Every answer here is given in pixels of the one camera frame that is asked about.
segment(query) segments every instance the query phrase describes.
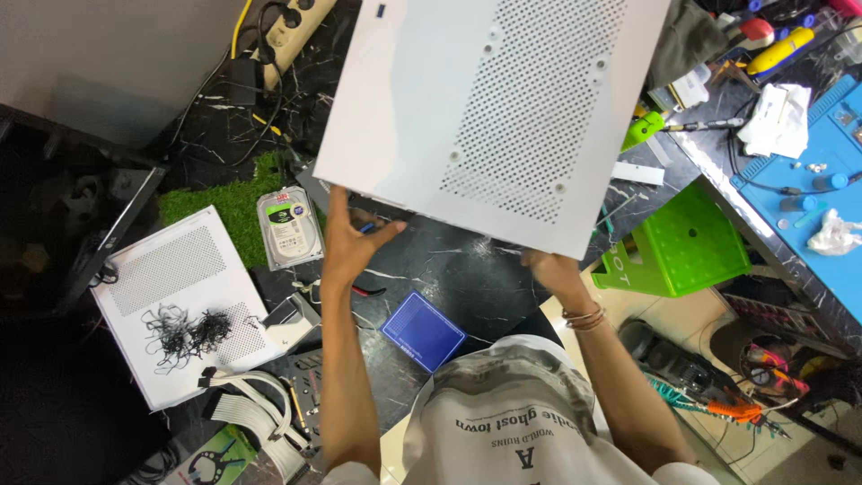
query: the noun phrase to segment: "artificial grass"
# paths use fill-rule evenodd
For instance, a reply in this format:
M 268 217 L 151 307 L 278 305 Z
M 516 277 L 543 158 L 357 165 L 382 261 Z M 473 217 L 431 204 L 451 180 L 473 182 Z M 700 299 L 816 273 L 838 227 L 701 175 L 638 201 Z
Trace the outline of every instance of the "artificial grass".
M 162 223 L 167 227 L 204 207 L 214 205 L 246 268 L 266 265 L 257 202 L 260 196 L 282 188 L 278 166 L 284 157 L 284 152 L 270 152 L 256 158 L 254 177 L 249 181 L 235 181 L 197 192 L 181 189 L 162 195 L 159 197 Z

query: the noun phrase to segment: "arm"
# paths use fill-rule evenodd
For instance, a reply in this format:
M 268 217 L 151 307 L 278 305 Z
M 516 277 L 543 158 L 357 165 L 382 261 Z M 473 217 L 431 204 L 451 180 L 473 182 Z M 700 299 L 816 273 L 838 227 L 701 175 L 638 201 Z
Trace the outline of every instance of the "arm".
M 536 280 L 569 313 L 588 315 L 599 309 L 581 281 L 576 260 L 529 251 L 522 264 L 533 269 Z M 694 463 L 673 411 L 644 378 L 614 328 L 603 321 L 575 335 L 616 447 L 650 475 L 668 463 Z
M 350 287 L 374 253 L 406 223 L 383 224 L 356 214 L 380 229 L 362 235 L 350 224 L 344 187 L 332 186 L 326 228 L 326 258 L 321 280 L 323 390 L 321 439 L 329 469 L 347 462 L 363 463 L 380 474 L 380 432 L 371 383 L 350 310 Z

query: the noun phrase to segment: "plastic bag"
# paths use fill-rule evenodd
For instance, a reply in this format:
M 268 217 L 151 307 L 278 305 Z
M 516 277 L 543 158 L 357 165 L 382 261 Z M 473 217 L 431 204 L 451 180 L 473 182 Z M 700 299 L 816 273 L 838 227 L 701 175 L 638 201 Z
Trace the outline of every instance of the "plastic bag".
M 823 214 L 823 229 L 809 239 L 809 249 L 824 256 L 845 255 L 862 244 L 862 236 L 851 234 L 851 230 L 862 230 L 862 224 L 846 223 L 837 210 L 829 209 Z

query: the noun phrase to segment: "white computer case panel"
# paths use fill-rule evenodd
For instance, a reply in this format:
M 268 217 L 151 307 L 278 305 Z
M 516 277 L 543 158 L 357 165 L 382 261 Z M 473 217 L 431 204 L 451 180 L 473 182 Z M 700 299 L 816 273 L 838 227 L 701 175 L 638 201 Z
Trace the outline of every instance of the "white computer case panel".
M 315 176 L 582 257 L 669 0 L 365 0 Z

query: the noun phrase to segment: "person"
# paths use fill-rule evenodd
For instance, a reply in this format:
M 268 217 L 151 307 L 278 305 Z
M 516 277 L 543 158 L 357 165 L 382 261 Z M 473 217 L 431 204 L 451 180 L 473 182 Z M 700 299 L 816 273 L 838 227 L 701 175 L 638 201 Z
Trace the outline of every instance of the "person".
M 363 235 L 353 225 L 368 222 L 378 230 Z M 406 227 L 348 210 L 346 190 L 332 187 L 321 282 L 326 485 L 379 483 L 378 417 L 350 294 L 374 254 Z M 506 336 L 453 359 L 415 399 L 403 484 L 717 484 L 695 466 L 671 409 L 587 293 L 578 262 L 531 250 L 522 264 L 565 309 L 592 386 L 559 340 L 536 335 Z

